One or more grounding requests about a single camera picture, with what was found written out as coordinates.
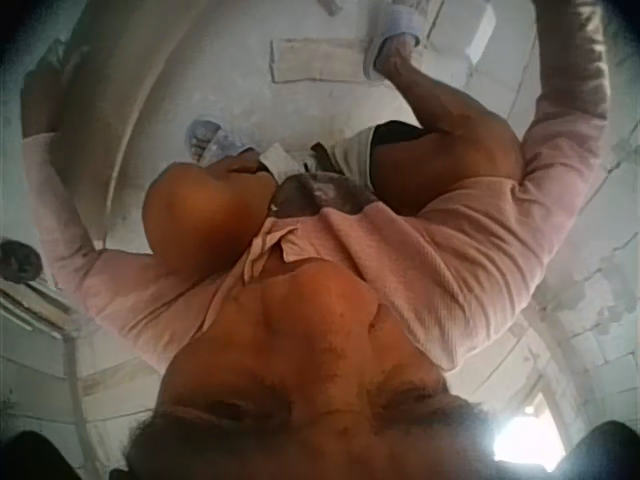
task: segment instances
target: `thigh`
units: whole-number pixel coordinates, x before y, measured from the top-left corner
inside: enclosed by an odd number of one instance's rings
[[[417,215],[470,178],[522,178],[519,142],[508,126],[469,125],[457,133],[405,132],[410,135],[417,138],[372,142],[371,183],[380,200],[400,215]]]
[[[241,258],[262,228],[275,186],[265,172],[174,164],[145,198],[143,223],[149,246],[174,272],[223,272]]]

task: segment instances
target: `hand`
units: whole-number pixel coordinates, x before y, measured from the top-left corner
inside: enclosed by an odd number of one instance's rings
[[[62,72],[47,51],[24,79],[21,97],[23,138],[58,130],[63,90]]]

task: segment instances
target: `slipper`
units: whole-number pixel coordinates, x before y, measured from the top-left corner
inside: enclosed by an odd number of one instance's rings
[[[378,20],[377,33],[374,35],[364,60],[364,75],[369,80],[386,80],[376,70],[376,60],[380,50],[389,38],[395,35],[412,35],[416,40],[416,47],[422,43],[426,36],[426,21],[420,13],[411,7],[404,5],[386,4]]]
[[[208,144],[204,148],[202,155],[196,160],[198,164],[203,166],[211,165],[226,157],[235,157],[246,150],[254,148],[232,137],[215,119],[201,116],[187,127],[185,145],[189,153],[192,153],[194,145],[205,142],[208,142]]]

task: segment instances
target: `white slipper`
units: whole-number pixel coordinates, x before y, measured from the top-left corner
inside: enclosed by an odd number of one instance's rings
[[[412,35],[418,47],[426,36],[426,21],[411,7],[387,3],[380,12],[376,32],[365,55],[364,75],[369,80],[382,81],[385,78],[376,70],[376,60],[385,40],[395,35]]]

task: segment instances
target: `shirt sleeve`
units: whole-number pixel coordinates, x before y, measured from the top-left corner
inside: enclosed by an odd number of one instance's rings
[[[97,250],[51,166],[54,139],[28,138],[23,152],[45,263],[78,307],[163,369],[204,321],[210,288],[194,291],[193,279],[172,275],[150,255]]]
[[[535,0],[542,94],[525,134],[522,183],[461,182],[421,213],[452,279],[451,364],[485,346],[529,303],[571,229],[599,158],[609,83],[595,0]]]

